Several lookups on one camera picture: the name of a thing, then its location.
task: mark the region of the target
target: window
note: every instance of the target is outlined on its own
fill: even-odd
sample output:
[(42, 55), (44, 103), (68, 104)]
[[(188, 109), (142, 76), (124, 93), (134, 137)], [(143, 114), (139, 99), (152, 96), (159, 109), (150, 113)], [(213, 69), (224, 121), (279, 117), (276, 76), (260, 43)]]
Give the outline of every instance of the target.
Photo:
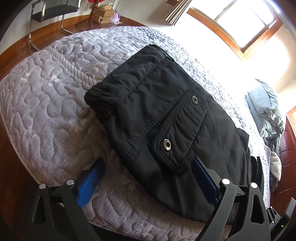
[(242, 61), (283, 24), (264, 0), (193, 0), (187, 13), (214, 31)]

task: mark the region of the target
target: metal chair frame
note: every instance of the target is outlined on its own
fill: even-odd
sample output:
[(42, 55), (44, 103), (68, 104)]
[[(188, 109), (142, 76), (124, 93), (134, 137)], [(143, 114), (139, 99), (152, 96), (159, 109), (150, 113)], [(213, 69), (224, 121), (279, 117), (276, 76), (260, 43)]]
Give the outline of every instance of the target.
[[(32, 16), (33, 16), (33, 11), (34, 11), (34, 7), (35, 7), (35, 5), (38, 4), (38, 3), (40, 3), (40, 2), (44, 2), (44, 3), (43, 3), (43, 7), (42, 7), (42, 12), (41, 12), (41, 19), (40, 19), (40, 22), (39, 22), (39, 23), (41, 23), (41, 22), (44, 20), (44, 14), (45, 14), (45, 8), (46, 8), (47, 1), (48, 1), (48, 0), (37, 0), (36, 2), (34, 2), (34, 3), (32, 4), (32, 12), (31, 12), (31, 18), (30, 18), (30, 30), (29, 30), (29, 42), (30, 42), (30, 45), (31, 45), (34, 49), (36, 49), (37, 51), (39, 51), (40, 49), (38, 49), (38, 48), (32, 43), (32, 39), (31, 39), (31, 33), (32, 33), (32, 31), (31, 31), (31, 26), (32, 26)], [(81, 2), (81, 0), (79, 0), (79, 2), (78, 2), (77, 11), (78, 11), (79, 8), (80, 8), (80, 2)], [(66, 30), (66, 29), (64, 29), (64, 27), (63, 27), (63, 25), (64, 25), (64, 18), (65, 18), (65, 14), (62, 15), (61, 30), (62, 30), (63, 32), (65, 32), (65, 33), (71, 35), (71, 34), (73, 34), (73, 33), (70, 32), (70, 31), (68, 31), (68, 30)]]

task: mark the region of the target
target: chair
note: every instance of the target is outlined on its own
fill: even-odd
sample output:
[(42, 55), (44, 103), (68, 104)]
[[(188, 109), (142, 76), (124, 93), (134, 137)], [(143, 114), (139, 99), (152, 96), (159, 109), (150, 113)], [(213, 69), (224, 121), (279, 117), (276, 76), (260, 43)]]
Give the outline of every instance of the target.
[[(42, 11), (33, 14), (35, 5), (41, 2), (43, 2)], [(62, 23), (61, 23), (62, 31), (68, 34), (73, 34), (72, 32), (63, 28), (64, 17), (65, 17), (65, 14), (77, 12), (80, 7), (80, 2), (81, 0), (38, 0), (34, 2), (32, 4), (32, 13), (31, 13), (30, 31), (29, 31), (29, 42), (31, 46), (35, 48), (37, 51), (39, 51), (39, 49), (31, 41), (32, 20), (35, 20), (36, 22), (41, 23), (44, 20), (48, 20), (48, 19), (62, 15), (63, 16)]]

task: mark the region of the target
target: black pants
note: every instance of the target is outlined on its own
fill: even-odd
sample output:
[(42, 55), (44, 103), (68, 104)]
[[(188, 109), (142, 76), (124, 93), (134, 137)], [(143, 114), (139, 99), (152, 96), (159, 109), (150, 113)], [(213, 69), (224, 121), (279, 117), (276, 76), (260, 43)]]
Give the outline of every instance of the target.
[(234, 184), (251, 181), (248, 134), (156, 45), (92, 87), (85, 101), (129, 172), (182, 217), (206, 222), (214, 209), (190, 170), (193, 157)]

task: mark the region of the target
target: bed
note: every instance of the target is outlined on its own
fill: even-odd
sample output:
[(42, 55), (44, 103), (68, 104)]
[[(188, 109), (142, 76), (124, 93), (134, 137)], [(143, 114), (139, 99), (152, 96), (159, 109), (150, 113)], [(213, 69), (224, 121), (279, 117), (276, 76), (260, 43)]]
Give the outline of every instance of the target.
[[(85, 103), (97, 82), (148, 44), (165, 49), (249, 135), (252, 156), (260, 156), (264, 203), (269, 207), (270, 149), (260, 137), (244, 95), (231, 96), (178, 43), (147, 27), (115, 27), (76, 33), (34, 53), (0, 82), (0, 113), (22, 164), (38, 183), (63, 184), (97, 157), (106, 172), (83, 207), (97, 226), (142, 240), (195, 240), (204, 223), (184, 219), (148, 196), (120, 162), (106, 131)], [(221, 236), (230, 231), (227, 225)]]

